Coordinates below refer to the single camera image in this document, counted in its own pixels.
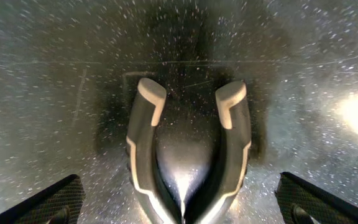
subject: table surface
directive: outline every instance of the table surface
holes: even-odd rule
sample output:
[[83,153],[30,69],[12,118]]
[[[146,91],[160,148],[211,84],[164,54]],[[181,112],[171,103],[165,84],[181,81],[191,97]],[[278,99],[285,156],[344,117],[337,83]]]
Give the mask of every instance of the table surface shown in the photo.
[[0,1],[0,213],[78,174],[79,223],[147,223],[125,154],[140,77],[168,92],[156,147],[176,200],[213,165],[231,79],[252,148],[225,223],[283,223],[283,171],[358,206],[358,1],[22,0]]

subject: speckled countertop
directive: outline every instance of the speckled countertop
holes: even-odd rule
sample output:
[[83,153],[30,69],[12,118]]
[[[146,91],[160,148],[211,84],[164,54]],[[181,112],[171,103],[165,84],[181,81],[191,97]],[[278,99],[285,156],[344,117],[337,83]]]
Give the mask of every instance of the speckled countertop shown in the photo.
[[147,222],[124,152],[141,76],[168,90],[158,154],[173,192],[208,170],[177,165],[207,157],[211,88],[232,77],[253,144],[225,223],[283,223],[282,171],[358,206],[358,1],[21,0],[0,1],[0,212],[78,174],[79,223]]

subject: black granite countertop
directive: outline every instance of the black granite countertop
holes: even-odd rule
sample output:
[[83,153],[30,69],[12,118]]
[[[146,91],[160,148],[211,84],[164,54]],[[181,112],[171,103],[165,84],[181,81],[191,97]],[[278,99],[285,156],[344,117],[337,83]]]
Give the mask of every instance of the black granite countertop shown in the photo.
[[358,1],[21,0],[0,1],[0,213],[78,174],[79,223],[147,222],[125,156],[140,77],[168,92],[158,156],[174,195],[207,172],[213,90],[232,79],[252,153],[225,223],[283,223],[283,171],[358,206]]

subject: pliers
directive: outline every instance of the pliers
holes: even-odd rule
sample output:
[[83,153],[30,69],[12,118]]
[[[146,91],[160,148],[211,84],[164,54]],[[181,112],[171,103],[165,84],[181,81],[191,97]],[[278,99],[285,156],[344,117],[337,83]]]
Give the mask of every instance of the pliers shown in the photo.
[[221,123],[218,162],[185,212],[181,212],[163,183],[154,149],[167,92],[149,79],[140,79],[126,137],[132,183],[152,223],[216,223],[224,217],[246,174],[251,145],[249,109],[244,82],[230,82],[215,92]]

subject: gray handle grip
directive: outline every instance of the gray handle grip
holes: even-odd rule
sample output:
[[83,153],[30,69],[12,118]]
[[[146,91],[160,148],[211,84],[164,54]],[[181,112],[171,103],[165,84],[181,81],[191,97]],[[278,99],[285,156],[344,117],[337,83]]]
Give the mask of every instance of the gray handle grip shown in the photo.
[[215,170],[217,177],[215,183],[211,184],[217,187],[201,215],[194,219],[195,223],[220,221],[242,187],[251,145],[246,93],[246,85],[243,82],[229,83],[215,92],[219,120],[223,128],[221,152],[218,156],[220,161]]
[[153,147],[166,91],[148,78],[139,81],[137,90],[126,139],[135,192],[152,223],[180,223],[181,215],[159,176]]

